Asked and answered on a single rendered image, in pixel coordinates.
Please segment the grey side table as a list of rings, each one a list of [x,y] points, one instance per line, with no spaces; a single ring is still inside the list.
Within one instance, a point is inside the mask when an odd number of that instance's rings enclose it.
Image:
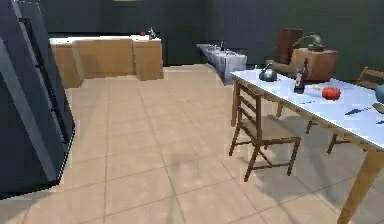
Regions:
[[[211,44],[197,44],[209,63],[215,68],[224,85],[233,84],[234,71],[246,69],[247,56],[230,50],[221,50]]]

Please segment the brown wooden chair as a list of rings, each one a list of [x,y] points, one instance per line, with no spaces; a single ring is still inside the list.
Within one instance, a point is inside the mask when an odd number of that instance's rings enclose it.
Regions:
[[[384,82],[384,72],[365,67],[356,80],[355,85],[375,90],[379,86],[380,82]],[[337,134],[333,134],[327,149],[327,153],[330,154],[336,144],[345,143],[348,143],[347,139],[344,137],[339,138]]]
[[[262,115],[263,95],[244,81],[234,84],[235,131],[228,154],[233,155],[236,146],[251,144],[252,157],[245,172],[247,182],[255,170],[287,167],[287,175],[292,174],[301,138],[291,129],[284,127],[273,116]],[[263,152],[272,145],[291,144],[292,153],[288,162],[273,163]]]

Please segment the grey kettle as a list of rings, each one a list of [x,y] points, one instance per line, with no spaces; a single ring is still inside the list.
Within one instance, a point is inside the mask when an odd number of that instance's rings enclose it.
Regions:
[[[273,63],[268,63],[259,73],[259,79],[266,82],[277,80],[277,72],[272,68]]]

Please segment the wooden kitchen counter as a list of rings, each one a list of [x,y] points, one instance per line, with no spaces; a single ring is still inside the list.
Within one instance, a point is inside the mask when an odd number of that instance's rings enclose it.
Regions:
[[[162,42],[158,37],[62,37],[51,38],[50,44],[66,89],[78,88],[85,79],[93,78],[163,78]]]

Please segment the dark glass bottle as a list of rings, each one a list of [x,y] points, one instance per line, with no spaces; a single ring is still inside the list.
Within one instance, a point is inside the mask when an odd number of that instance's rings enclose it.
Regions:
[[[303,66],[298,70],[296,74],[296,81],[294,86],[294,92],[297,94],[303,94],[305,90],[305,80],[308,75],[308,62],[309,59],[305,58]]]

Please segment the dark brown box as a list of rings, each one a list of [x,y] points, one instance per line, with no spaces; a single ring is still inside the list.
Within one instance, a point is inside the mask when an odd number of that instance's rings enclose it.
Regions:
[[[293,52],[293,45],[302,35],[302,29],[283,28],[278,35],[274,61],[280,64],[289,64]]]

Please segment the brown wooden cabinet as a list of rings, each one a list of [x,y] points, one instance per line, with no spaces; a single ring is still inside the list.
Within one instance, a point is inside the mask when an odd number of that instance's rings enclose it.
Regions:
[[[267,60],[266,63],[272,62],[272,68],[280,74],[295,77],[297,71],[303,66],[305,58],[308,59],[308,81],[326,82],[334,76],[338,58],[338,52],[335,50],[314,52],[308,48],[297,48],[293,50],[289,64],[273,59]]]

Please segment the red tomato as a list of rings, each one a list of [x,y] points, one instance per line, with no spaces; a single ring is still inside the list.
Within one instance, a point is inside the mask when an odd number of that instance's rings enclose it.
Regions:
[[[322,89],[322,97],[326,100],[338,100],[341,96],[341,91],[338,88],[325,87]]]

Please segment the white wooden dining table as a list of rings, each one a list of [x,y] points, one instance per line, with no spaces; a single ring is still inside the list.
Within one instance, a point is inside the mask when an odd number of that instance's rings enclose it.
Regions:
[[[283,107],[313,120],[366,151],[365,159],[337,220],[337,224],[348,224],[376,177],[384,170],[384,115],[373,107],[377,102],[374,92],[332,79],[323,84],[341,90],[340,98],[332,101],[322,98],[313,85],[307,86],[303,94],[294,93],[295,81],[282,75],[275,82],[260,80],[257,70],[235,71],[233,77],[234,82],[244,81],[262,95],[276,100]],[[368,106],[372,108],[345,115],[352,109]]]

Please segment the dark grey fridge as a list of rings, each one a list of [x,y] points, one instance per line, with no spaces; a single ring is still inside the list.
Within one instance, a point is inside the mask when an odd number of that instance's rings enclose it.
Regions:
[[[51,111],[26,29],[32,24],[69,137]],[[75,122],[38,0],[0,0],[0,200],[48,189],[61,180]]]

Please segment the black knife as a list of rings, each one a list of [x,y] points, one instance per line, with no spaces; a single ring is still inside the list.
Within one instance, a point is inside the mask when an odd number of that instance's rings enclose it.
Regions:
[[[372,108],[372,106],[368,106],[368,107],[364,107],[364,108],[355,108],[355,109],[352,109],[351,111],[345,113],[346,116],[348,115],[353,115],[353,114],[357,114],[357,113],[360,113],[360,112],[363,112],[363,111],[367,111],[367,110],[370,110]]]

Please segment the blue bowl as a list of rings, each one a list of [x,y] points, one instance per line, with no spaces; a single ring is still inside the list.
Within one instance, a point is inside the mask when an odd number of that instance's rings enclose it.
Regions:
[[[384,84],[375,89],[375,97],[379,103],[384,104]]]

